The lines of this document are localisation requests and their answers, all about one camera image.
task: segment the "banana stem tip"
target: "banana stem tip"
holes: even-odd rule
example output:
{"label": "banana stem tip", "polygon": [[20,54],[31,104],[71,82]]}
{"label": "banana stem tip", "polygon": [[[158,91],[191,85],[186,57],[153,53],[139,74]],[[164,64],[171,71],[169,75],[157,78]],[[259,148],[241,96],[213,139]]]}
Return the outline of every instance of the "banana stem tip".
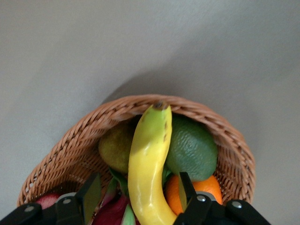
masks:
{"label": "banana stem tip", "polygon": [[153,108],[157,109],[157,110],[164,110],[169,106],[168,103],[166,103],[165,101],[158,101],[156,103],[154,103]]}

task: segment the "white surface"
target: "white surface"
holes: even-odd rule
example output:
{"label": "white surface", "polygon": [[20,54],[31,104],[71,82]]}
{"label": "white surface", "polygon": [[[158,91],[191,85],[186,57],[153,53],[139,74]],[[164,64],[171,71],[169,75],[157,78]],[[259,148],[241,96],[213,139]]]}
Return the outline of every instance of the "white surface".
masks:
{"label": "white surface", "polygon": [[299,223],[298,0],[1,1],[0,52],[0,218],[82,116],[161,93],[226,117],[256,158],[254,207]]}

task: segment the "orange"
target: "orange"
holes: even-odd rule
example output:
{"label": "orange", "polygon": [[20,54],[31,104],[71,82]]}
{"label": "orange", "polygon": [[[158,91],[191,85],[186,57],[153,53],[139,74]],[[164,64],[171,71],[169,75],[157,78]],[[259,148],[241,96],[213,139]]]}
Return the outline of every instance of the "orange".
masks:
{"label": "orange", "polygon": [[[219,204],[222,204],[222,193],[219,182],[212,175],[207,180],[192,182],[195,191],[211,193]],[[172,175],[165,187],[165,198],[172,211],[179,215],[183,212],[179,198],[179,177]]]}

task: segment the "red fruit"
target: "red fruit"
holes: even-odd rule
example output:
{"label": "red fruit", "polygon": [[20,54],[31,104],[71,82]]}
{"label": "red fruit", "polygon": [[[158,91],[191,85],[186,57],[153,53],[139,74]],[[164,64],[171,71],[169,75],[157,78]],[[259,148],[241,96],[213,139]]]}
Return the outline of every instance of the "red fruit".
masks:
{"label": "red fruit", "polygon": [[129,198],[121,195],[118,200],[111,201],[99,209],[92,225],[120,225]]}
{"label": "red fruit", "polygon": [[44,209],[52,206],[57,201],[59,196],[60,195],[57,193],[49,193],[49,194],[46,194],[46,195],[43,195],[42,197],[40,197],[36,201],[36,203],[39,203],[42,206],[42,209],[44,210]]}

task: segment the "wicker basket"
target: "wicker basket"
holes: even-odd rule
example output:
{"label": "wicker basket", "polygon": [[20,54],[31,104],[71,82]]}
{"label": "wicker basket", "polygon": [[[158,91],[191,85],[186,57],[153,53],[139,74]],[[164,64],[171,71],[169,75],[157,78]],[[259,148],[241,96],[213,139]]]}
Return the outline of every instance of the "wicker basket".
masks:
{"label": "wicker basket", "polygon": [[28,176],[17,206],[33,202],[48,192],[75,192],[93,172],[101,173],[104,193],[111,175],[98,154],[99,139],[108,129],[142,114],[157,100],[168,102],[174,113],[206,124],[218,146],[214,175],[220,183],[223,202],[242,199],[251,203],[255,188],[255,161],[239,131],[202,104],[175,96],[139,95],[105,103],[69,129]]}

